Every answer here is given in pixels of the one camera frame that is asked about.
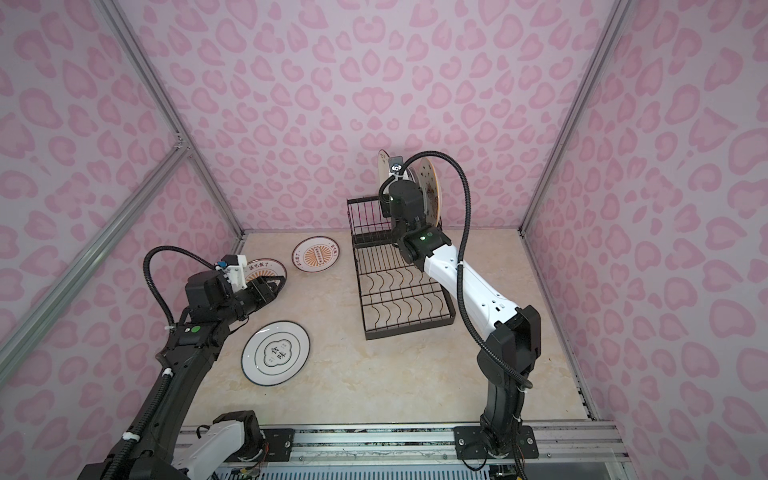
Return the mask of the cream plum blossom plate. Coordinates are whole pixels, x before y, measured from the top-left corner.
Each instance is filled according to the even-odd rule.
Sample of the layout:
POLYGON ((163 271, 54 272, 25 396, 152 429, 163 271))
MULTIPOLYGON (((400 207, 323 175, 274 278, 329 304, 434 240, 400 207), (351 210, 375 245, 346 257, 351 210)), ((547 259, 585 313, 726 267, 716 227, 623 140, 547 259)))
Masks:
POLYGON ((384 149, 378 151, 378 178, 379 178, 379 192, 380 199, 384 202, 388 200, 388 188, 395 180, 392 172, 390 171, 389 164, 390 155, 384 149))

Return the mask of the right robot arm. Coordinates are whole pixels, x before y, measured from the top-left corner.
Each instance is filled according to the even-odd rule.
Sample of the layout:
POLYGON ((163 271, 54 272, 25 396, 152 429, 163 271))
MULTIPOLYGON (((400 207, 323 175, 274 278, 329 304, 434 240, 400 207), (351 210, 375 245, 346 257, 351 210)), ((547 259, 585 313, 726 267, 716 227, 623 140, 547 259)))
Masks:
POLYGON ((391 219, 393 240, 403 259, 451 294, 479 346, 477 363, 489 389, 477 449, 521 461, 528 443, 522 435, 522 409, 532 388, 529 375, 541 355, 539 312, 505 298, 464 260, 467 232, 455 246, 440 228, 427 223, 416 183, 393 181, 383 194, 382 211, 391 219))

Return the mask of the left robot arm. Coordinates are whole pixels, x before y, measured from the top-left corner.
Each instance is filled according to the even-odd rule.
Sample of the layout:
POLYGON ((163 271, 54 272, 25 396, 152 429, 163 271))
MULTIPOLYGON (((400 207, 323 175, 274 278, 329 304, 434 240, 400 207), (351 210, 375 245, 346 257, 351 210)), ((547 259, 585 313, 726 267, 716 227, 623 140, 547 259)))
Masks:
POLYGON ((261 276, 235 290, 220 270, 191 276, 185 286, 188 305, 156 359, 161 372, 121 439, 99 463, 86 465, 82 479, 207 479, 235 457, 259 464, 268 443, 253 411, 219 415, 199 438, 203 460, 193 454, 176 460, 174 452, 192 400, 224 343, 231 326, 276 300, 283 276, 261 276))

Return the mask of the large orange sunburst plate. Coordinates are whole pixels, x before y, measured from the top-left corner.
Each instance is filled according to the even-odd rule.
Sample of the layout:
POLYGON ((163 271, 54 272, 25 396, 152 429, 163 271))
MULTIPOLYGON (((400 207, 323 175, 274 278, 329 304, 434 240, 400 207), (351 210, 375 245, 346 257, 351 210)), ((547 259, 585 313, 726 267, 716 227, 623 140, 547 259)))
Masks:
POLYGON ((258 258, 250 260, 246 265, 246 281, 252 282, 260 277, 281 277, 286 279, 287 270, 284 264, 276 259, 258 258))

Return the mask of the white star cat plate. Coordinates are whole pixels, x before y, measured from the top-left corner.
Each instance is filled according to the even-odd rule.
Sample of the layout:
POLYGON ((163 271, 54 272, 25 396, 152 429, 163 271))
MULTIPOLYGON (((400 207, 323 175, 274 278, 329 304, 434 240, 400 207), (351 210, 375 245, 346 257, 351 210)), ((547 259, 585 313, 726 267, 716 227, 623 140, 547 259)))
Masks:
POLYGON ((438 227, 441 222, 441 189, 430 157, 418 162, 417 178, 424 197, 427 223, 438 227))

